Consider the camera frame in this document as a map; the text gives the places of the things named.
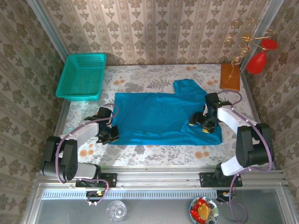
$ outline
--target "fruit on plate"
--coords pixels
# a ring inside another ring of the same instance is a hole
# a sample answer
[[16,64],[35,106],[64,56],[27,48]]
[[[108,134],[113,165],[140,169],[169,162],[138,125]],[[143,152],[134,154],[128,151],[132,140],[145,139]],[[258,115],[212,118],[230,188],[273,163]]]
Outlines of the fruit on plate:
[[208,219],[210,212],[211,210],[207,202],[200,198],[193,209],[191,209],[190,214],[197,222],[204,224]]

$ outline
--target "plate of food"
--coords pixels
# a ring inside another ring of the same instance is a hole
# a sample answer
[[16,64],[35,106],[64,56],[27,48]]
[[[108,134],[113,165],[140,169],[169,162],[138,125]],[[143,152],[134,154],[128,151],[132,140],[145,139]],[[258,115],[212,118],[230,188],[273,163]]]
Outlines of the plate of food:
[[215,202],[210,198],[198,197],[192,201],[189,214],[194,224],[215,224],[219,211]]

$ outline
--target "clear glass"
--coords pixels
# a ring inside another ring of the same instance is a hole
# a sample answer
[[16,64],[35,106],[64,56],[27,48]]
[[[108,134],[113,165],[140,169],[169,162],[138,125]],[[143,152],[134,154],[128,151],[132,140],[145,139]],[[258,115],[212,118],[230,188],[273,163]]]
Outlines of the clear glass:
[[123,220],[127,215],[126,205],[122,201],[112,201],[106,210],[110,222]]

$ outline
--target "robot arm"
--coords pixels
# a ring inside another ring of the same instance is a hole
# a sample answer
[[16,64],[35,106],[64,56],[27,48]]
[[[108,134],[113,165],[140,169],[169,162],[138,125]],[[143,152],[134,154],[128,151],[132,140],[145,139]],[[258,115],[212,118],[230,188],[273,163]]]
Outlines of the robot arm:
[[[85,120],[93,121],[102,118],[110,118],[111,114],[111,110],[101,107],[97,115],[85,118]],[[50,136],[47,139],[43,162],[40,168],[41,174],[56,177],[55,153],[60,140],[64,136],[65,135]],[[110,128],[109,120],[99,121],[85,125],[74,135],[67,138],[60,148],[60,153],[63,153],[63,156],[58,159],[59,173],[62,180],[70,181],[73,178],[93,179],[100,175],[100,168],[98,166],[78,162],[78,148],[91,137],[98,137],[97,143],[105,145],[119,139],[118,128],[117,126]]]
[[267,124],[258,124],[249,118],[242,119],[233,112],[231,103],[219,100],[217,93],[209,93],[205,97],[206,107],[204,113],[197,112],[189,119],[190,125],[200,124],[203,131],[213,133],[219,122],[227,124],[236,134],[236,150],[235,156],[221,164],[222,173],[225,176],[234,175],[243,169],[268,163],[268,155],[266,149],[248,123],[251,122],[265,138],[271,151],[272,160],[274,159],[273,145],[271,139],[270,128]]

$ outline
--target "floral tablecloth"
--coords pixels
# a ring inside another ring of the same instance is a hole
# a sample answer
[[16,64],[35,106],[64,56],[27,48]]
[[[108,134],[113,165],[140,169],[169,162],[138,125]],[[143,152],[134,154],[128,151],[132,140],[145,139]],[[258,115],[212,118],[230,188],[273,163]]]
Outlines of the floral tablecloth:
[[[71,102],[64,132],[78,126],[84,118],[97,113],[99,107],[114,102],[116,92],[173,93],[173,82],[193,79],[206,92],[219,92],[219,64],[200,65],[142,65],[106,67],[99,101]],[[253,119],[248,99],[241,83],[243,100],[235,107]],[[222,93],[221,100],[235,102],[239,96]],[[223,143],[216,146],[115,146],[96,144],[88,140],[78,150],[78,161],[107,166],[127,165],[216,165],[235,154],[236,134],[225,124],[222,127]]]

